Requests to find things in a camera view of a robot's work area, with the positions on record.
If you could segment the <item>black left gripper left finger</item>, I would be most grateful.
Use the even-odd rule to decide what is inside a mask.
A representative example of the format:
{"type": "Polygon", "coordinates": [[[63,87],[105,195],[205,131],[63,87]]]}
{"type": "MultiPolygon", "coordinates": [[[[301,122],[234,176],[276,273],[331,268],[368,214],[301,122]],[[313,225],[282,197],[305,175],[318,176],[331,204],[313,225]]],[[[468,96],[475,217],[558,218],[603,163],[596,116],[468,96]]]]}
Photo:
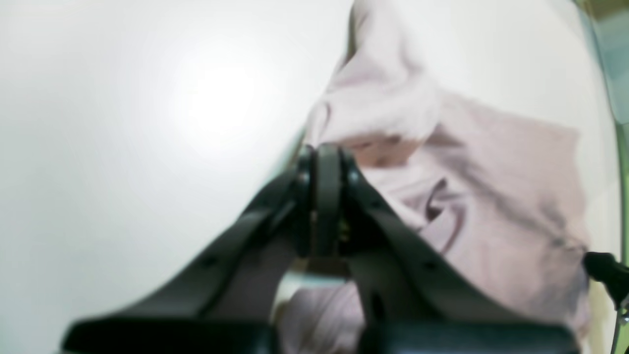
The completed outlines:
{"type": "Polygon", "coordinates": [[[255,195],[238,219],[157,291],[74,323],[64,354],[278,354],[270,315],[284,273],[315,252],[316,150],[255,195]]]}

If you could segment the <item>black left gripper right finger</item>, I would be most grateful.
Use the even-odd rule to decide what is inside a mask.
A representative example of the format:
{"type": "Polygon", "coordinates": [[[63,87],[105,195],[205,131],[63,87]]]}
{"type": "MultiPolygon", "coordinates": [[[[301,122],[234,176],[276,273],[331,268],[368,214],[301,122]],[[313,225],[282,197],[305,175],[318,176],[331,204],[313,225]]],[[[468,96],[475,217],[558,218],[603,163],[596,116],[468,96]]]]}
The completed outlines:
{"type": "Polygon", "coordinates": [[[349,150],[328,148],[328,253],[359,288],[360,354],[577,354],[561,325],[536,324],[472,286],[403,224],[349,150]]]}

